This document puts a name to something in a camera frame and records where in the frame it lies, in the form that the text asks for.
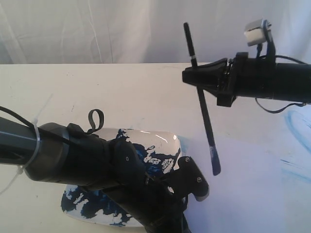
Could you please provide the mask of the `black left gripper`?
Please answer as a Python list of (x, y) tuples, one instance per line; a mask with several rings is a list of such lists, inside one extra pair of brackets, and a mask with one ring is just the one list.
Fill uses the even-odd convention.
[(188, 233), (186, 204), (169, 194), (160, 181), (148, 177), (134, 145), (122, 139), (109, 142), (117, 186), (103, 192), (136, 219), (148, 233)]

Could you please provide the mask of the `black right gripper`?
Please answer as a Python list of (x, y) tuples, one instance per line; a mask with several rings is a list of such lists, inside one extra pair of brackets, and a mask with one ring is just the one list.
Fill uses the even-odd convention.
[(182, 81), (217, 97), (218, 106), (232, 106), (237, 97), (258, 97), (258, 60), (250, 58), (247, 52), (238, 52), (233, 59), (222, 58), (186, 68), (182, 71)]

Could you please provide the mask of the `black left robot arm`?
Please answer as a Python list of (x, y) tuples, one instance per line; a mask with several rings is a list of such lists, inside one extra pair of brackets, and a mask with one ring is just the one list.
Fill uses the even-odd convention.
[(186, 172), (171, 132), (0, 120), (0, 162), (33, 181), (65, 184), (61, 209), (103, 225), (142, 226), (149, 233), (188, 233)]

